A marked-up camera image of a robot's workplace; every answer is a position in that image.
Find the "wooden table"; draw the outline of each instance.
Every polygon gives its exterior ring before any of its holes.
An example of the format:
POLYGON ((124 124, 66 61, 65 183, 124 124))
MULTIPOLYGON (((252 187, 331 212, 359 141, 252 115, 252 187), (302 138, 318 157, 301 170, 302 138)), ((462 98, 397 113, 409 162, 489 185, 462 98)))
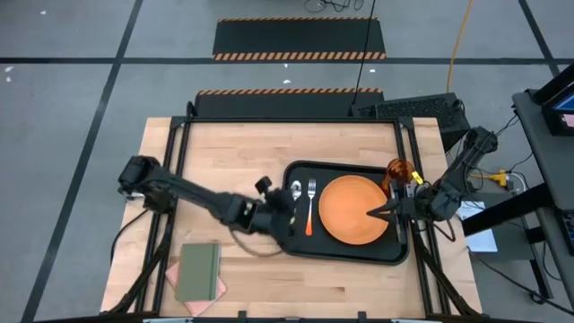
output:
MULTIPOLYGON (((169 118, 149 118, 140 154, 163 159, 169 118)), ((447 168, 435 119, 415 120, 425 179, 436 180, 447 168)), ((405 149, 410 147, 404 132, 405 149)), ((215 191, 236 191, 257 197, 254 184, 267 175, 281 185, 283 170, 296 160, 356 163, 385 167, 397 157, 394 130, 385 124, 233 124, 192 125, 183 177, 215 191)), ((141 202, 126 206, 122 225, 141 212, 141 202)), ((110 269, 101 305, 115 305, 140 273, 151 216, 144 217, 122 235, 110 269)), ((464 234, 450 242, 438 234, 444 271, 476 310, 481 310, 464 234)), ((278 249, 270 237, 240 237, 262 252, 278 249)), ((222 245, 220 275, 227 292, 203 317, 356 318, 364 310, 369 318, 422 318, 424 311, 414 252, 398 266, 378 266, 280 255, 254 258, 237 246, 228 229, 204 209, 180 201, 170 250, 170 265, 178 261, 183 243, 218 242, 222 245)), ((146 308, 151 308, 156 275, 148 288, 146 308)), ((434 279, 429 275, 430 284, 434 279)), ((439 312, 436 289, 435 311, 439 312)), ((165 284, 162 316, 188 316, 165 284)))

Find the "orange plate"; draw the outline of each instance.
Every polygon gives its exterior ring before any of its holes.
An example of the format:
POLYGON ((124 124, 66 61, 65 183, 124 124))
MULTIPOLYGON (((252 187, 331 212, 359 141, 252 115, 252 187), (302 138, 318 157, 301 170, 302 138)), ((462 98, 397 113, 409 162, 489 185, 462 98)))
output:
POLYGON ((319 216, 338 240, 362 245, 374 241, 388 222, 367 215, 387 202, 382 189, 361 176, 347 175, 330 182, 319 198, 319 216))

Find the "silver fork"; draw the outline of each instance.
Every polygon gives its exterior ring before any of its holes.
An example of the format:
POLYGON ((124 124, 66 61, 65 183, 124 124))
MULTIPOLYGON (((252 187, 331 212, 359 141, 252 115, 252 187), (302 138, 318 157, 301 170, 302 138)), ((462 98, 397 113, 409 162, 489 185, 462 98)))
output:
POLYGON ((313 234, 313 224, 311 223, 311 212, 313 210, 313 197, 315 197, 315 189, 317 182, 314 179, 309 180, 309 185, 307 186, 307 196, 309 197, 309 214, 307 215, 307 227, 305 228, 305 234, 310 236, 313 234))

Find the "green notebook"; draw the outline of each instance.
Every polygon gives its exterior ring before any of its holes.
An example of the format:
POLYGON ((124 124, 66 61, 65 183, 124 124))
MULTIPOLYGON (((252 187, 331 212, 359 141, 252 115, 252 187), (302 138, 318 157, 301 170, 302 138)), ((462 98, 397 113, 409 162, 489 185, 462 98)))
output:
POLYGON ((217 297, 220 246, 217 243, 185 244, 179 255, 176 299, 212 301, 217 297))

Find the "hazard stripe mat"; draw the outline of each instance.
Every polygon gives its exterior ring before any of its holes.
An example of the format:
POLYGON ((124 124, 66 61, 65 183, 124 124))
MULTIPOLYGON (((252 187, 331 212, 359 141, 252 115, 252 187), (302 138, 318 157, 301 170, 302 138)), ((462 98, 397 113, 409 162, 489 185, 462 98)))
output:
POLYGON ((380 21, 368 17, 227 18, 217 23, 213 59, 360 61, 384 59, 380 21))
MULTIPOLYGON (((200 117, 342 118, 349 116, 354 88, 209 90, 196 95, 200 117)), ((357 106, 384 100, 383 90, 360 88, 357 106)))

